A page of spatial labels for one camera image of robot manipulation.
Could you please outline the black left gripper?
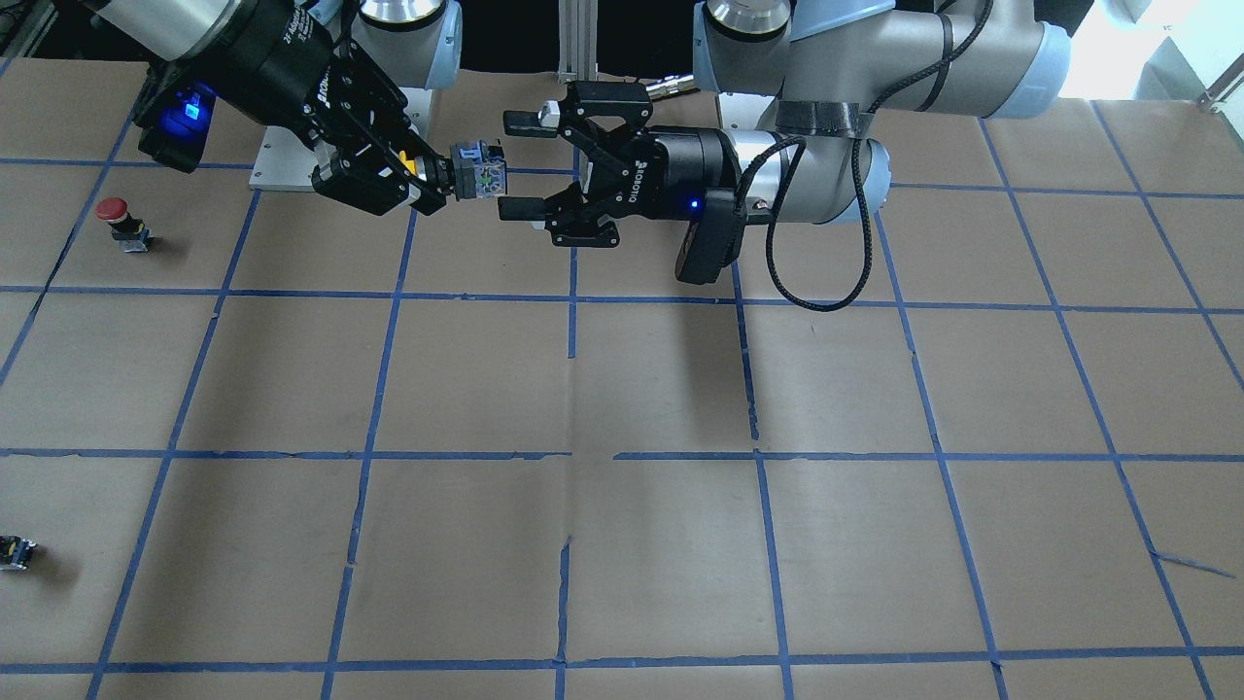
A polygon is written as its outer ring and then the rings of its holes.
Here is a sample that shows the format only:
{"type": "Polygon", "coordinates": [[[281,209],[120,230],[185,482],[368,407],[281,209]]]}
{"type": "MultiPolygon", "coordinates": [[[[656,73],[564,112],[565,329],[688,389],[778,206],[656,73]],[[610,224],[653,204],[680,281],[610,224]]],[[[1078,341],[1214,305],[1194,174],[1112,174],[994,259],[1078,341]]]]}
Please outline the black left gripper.
{"type": "Polygon", "coordinates": [[[556,247],[617,247],[613,219],[702,216],[707,190],[736,187],[741,177],[731,142],[717,128],[644,127],[652,112],[639,83],[569,83],[564,99],[550,99],[537,112],[503,111],[505,134],[564,138],[595,172],[583,193],[499,196],[499,218],[534,223],[556,247]]]}

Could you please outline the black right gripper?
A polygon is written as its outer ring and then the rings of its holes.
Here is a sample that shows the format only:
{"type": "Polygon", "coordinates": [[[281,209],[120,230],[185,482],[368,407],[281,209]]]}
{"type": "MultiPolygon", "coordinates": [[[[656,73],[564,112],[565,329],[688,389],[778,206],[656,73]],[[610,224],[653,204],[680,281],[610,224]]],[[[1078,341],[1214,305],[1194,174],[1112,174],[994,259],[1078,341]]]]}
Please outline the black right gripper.
{"type": "Polygon", "coordinates": [[[200,83],[262,126],[313,143],[313,191],[383,216],[430,216],[450,194],[450,159],[412,126],[407,97],[355,40],[336,44],[294,1],[243,1],[199,57],[200,83]]]}

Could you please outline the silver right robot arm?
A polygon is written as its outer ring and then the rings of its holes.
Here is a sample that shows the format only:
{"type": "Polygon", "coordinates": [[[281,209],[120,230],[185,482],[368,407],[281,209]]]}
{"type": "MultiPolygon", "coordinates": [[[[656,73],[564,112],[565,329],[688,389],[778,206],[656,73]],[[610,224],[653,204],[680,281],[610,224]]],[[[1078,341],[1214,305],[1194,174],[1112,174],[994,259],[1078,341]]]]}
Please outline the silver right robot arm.
{"type": "Polygon", "coordinates": [[[476,198],[475,162],[442,155],[407,114],[404,86],[449,88],[462,67],[455,1],[342,1],[333,34],[304,1],[88,1],[151,52],[136,99],[139,148],[177,172],[203,159],[221,99],[315,155],[313,191],[374,216],[429,216],[476,198]]]}

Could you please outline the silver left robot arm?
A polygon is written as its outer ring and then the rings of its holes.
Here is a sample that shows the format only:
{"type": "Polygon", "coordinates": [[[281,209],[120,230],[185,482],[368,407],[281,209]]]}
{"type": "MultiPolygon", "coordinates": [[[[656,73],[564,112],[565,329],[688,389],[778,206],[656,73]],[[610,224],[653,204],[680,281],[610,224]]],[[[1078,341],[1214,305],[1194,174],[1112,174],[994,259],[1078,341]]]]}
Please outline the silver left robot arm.
{"type": "Polygon", "coordinates": [[[613,247],[623,218],[685,221],[687,259],[733,256],[749,226],[861,223],[889,188],[887,150],[870,134],[880,109],[1030,119],[1057,98],[1072,50],[1030,1],[952,1],[940,12],[702,1],[692,44],[697,88],[769,98],[755,123],[657,126],[648,86],[569,85],[564,99],[503,123],[569,140],[587,177],[545,198],[503,196],[503,221],[564,247],[613,247]]]}

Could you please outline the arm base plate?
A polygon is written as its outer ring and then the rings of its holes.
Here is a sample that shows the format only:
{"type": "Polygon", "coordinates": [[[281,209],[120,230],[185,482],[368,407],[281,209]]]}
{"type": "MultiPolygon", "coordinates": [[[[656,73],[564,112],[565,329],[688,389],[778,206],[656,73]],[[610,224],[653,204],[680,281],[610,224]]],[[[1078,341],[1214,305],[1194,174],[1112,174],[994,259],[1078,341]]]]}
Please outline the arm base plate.
{"type": "MultiPolygon", "coordinates": [[[[406,114],[425,139],[430,138],[432,107],[435,91],[401,86],[407,97],[406,114]]],[[[311,172],[316,155],[307,150],[294,132],[267,126],[253,165],[249,187],[255,191],[313,193],[311,172]]]]}

